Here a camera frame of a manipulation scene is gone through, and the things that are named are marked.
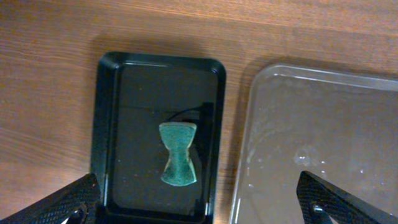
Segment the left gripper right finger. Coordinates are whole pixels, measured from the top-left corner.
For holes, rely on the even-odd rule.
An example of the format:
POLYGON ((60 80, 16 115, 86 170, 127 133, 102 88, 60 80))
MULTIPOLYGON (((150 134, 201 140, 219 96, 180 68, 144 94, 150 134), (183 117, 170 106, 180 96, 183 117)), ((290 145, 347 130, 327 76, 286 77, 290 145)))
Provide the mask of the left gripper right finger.
POLYGON ((309 171, 300 173, 296 195, 305 224, 397 223, 397 217, 372 206, 309 171))

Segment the green yellow scrub sponge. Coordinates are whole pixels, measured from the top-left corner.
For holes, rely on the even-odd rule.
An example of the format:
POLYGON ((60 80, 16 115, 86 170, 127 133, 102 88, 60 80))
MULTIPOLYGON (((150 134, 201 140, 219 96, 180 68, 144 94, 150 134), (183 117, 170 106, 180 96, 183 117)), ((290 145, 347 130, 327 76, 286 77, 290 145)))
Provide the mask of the green yellow scrub sponge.
POLYGON ((188 122, 166 122, 159 125, 160 138, 169 152, 161 180, 174 187, 184 187, 197 181, 190 157, 197 126, 188 122))

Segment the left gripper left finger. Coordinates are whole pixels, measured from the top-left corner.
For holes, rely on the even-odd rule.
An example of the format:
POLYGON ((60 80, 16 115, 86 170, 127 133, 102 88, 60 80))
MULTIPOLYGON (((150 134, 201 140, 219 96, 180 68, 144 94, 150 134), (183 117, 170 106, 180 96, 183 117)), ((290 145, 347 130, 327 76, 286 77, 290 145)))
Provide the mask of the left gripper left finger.
POLYGON ((96 176, 86 174, 64 188, 2 219, 1 223, 92 224, 96 222, 100 194, 96 176))

